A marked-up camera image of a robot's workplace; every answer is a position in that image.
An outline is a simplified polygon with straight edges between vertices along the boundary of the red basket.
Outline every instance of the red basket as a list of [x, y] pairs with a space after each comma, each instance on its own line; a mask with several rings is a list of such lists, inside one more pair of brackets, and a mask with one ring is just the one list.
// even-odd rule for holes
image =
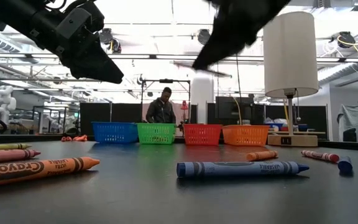
[[187, 145], [219, 145], [222, 126], [220, 124], [185, 124]]
[[228, 125], [223, 127], [224, 143], [233, 146], [266, 145], [269, 126], [264, 125]]

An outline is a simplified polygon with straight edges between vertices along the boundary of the plastic basket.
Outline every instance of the plastic basket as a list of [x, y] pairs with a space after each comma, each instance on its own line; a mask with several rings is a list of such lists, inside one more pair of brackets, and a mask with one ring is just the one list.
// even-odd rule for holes
[[137, 124], [141, 144], [172, 144], [176, 126], [174, 124]]
[[266, 145], [269, 126], [229, 125], [223, 127], [224, 143], [233, 146]]
[[185, 124], [184, 129], [187, 145], [219, 145], [222, 130], [220, 124]]
[[92, 122], [94, 139], [100, 143], [132, 143], [137, 141], [135, 123]]

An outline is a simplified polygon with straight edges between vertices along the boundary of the wooden block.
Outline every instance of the wooden block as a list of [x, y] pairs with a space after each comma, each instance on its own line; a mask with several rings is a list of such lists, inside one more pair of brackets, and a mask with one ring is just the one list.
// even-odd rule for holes
[[267, 138], [269, 146], [288, 146], [288, 147], [317, 147], [317, 136], [308, 135], [269, 135]]

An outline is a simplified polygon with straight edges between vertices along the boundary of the red crayon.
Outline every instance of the red crayon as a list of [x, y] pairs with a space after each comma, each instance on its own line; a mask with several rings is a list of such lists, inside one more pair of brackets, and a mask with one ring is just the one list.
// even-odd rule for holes
[[314, 152], [314, 151], [307, 151], [307, 150], [301, 151], [301, 153], [302, 155], [313, 159], [321, 159], [329, 162], [339, 161], [339, 156], [336, 154], [321, 153], [321, 152]]
[[32, 149], [0, 150], [0, 162], [19, 161], [38, 156], [41, 152]]

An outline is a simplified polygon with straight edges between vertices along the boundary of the man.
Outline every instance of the man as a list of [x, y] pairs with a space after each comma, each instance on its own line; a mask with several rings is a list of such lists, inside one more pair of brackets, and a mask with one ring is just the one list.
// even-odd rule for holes
[[177, 117], [173, 112], [172, 104], [169, 102], [172, 90], [165, 87], [161, 97], [154, 100], [147, 110], [146, 120], [149, 123], [173, 123], [176, 124]]

